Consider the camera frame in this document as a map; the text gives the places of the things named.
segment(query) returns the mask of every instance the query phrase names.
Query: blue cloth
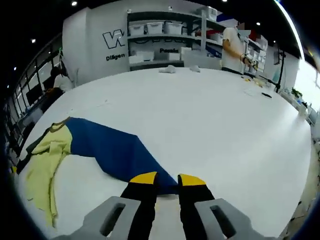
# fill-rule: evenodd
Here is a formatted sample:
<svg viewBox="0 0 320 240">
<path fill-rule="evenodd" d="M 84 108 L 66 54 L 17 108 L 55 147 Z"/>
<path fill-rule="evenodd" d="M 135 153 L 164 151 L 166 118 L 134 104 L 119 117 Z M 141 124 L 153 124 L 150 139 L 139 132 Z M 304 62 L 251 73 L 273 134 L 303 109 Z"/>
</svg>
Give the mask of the blue cloth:
<svg viewBox="0 0 320 240">
<path fill-rule="evenodd" d="M 135 176 L 158 172 L 160 194 L 176 194 L 177 182 L 160 166 L 140 139 L 83 118 L 69 118 L 65 125 L 71 135 L 71 153 L 94 157 L 101 169 L 119 180 L 129 182 Z"/>
</svg>

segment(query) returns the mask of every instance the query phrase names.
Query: storage box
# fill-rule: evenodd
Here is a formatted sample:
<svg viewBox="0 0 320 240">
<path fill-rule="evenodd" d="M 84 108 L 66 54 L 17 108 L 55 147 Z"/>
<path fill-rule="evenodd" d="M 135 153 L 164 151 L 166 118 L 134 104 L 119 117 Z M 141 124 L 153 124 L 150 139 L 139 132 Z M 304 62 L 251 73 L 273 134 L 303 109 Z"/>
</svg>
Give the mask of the storage box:
<svg viewBox="0 0 320 240">
<path fill-rule="evenodd" d="M 129 64 L 138 64 L 144 61 L 142 55 L 139 56 L 129 56 Z"/>
<path fill-rule="evenodd" d="M 168 59 L 170 61 L 178 61 L 180 60 L 180 53 L 168 53 Z"/>
<path fill-rule="evenodd" d="M 155 58 L 154 51 L 136 51 L 135 55 L 142 57 L 143 61 L 153 61 Z"/>
<path fill-rule="evenodd" d="M 182 34 L 183 25 L 175 22 L 166 22 L 164 25 L 164 33 L 165 34 Z"/>
<path fill-rule="evenodd" d="M 217 16 L 218 16 L 218 11 L 217 9 L 214 9 L 210 6 L 203 6 L 195 10 L 193 13 L 196 15 L 202 15 L 202 10 L 205 11 L 206 17 L 211 20 L 216 22 L 217 21 Z"/>
<path fill-rule="evenodd" d="M 149 22 L 146 24 L 148 34 L 162 34 L 163 22 Z"/>
<path fill-rule="evenodd" d="M 145 34 L 145 25 L 132 25 L 129 26 L 130 36 L 138 36 Z"/>
<path fill-rule="evenodd" d="M 186 54 L 187 52 L 190 52 L 190 51 L 192 51 L 192 48 L 191 48 L 191 47 L 184 47 L 184 46 L 182 46 L 182 47 L 181 47 L 181 51 L 180 51 L 180 53 L 181 53 L 180 59 L 183 61 L 185 54 Z"/>
<path fill-rule="evenodd" d="M 210 35 L 210 39 L 216 41 L 218 44 L 222 45 L 224 36 L 221 33 L 215 33 Z"/>
</svg>

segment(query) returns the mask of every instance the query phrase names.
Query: yellow cloth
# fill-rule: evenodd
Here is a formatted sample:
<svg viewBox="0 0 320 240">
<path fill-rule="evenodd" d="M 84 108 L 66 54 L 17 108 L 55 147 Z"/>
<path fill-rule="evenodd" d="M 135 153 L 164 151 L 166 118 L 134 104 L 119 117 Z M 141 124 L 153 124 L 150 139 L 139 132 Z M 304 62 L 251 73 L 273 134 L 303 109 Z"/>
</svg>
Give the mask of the yellow cloth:
<svg viewBox="0 0 320 240">
<path fill-rule="evenodd" d="M 65 158 L 71 153 L 72 135 L 64 125 L 55 132 L 48 132 L 42 141 L 32 151 L 28 172 L 26 175 L 26 195 L 34 201 L 35 206 L 45 212 L 48 225 L 54 225 L 57 215 L 54 177 L 55 172 Z"/>
</svg>

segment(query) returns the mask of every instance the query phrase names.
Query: floor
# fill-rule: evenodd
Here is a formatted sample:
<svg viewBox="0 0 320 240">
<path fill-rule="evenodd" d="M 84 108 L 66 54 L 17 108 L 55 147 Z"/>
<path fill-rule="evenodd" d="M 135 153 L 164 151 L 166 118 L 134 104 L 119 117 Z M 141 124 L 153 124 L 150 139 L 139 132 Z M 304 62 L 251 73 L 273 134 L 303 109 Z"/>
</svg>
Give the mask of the floor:
<svg viewBox="0 0 320 240">
<path fill-rule="evenodd" d="M 308 210 L 313 203 L 313 200 L 316 198 L 316 195 L 320 194 L 318 177 L 320 168 L 319 151 L 320 149 L 316 149 L 316 147 L 312 145 L 310 167 L 306 184 L 301 195 L 301 203 L 297 206 L 287 228 L 281 234 L 281 236 L 284 237 L 284 240 L 291 239 L 291 237 L 300 229 L 308 215 Z"/>
</svg>

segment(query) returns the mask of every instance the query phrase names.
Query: black ceiling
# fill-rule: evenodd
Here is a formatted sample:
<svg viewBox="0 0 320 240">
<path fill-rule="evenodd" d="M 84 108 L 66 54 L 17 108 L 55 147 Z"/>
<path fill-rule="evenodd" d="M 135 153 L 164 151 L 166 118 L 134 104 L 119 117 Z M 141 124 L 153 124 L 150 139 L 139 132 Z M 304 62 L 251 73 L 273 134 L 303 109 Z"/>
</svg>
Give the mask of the black ceiling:
<svg viewBox="0 0 320 240">
<path fill-rule="evenodd" d="M 6 15 L 3 21 L 3 36 L 5 36 L 4 75 L 1 90 L 6 95 L 13 89 L 7 90 L 7 85 L 14 86 L 24 69 L 54 36 L 62 31 L 63 21 L 84 7 L 94 8 L 115 0 L 78 0 L 76 7 L 71 6 L 71 0 L 30 0 L 6 2 Z M 192 0 L 191 2 L 212 6 L 217 10 L 250 23 L 250 27 L 266 37 L 269 43 L 276 40 L 280 48 L 299 57 L 300 52 L 289 24 L 273 0 Z M 302 34 L 303 44 L 316 43 L 319 47 L 320 39 L 317 21 L 319 3 L 306 5 L 299 1 L 283 0 L 282 5 L 294 18 Z"/>
</svg>

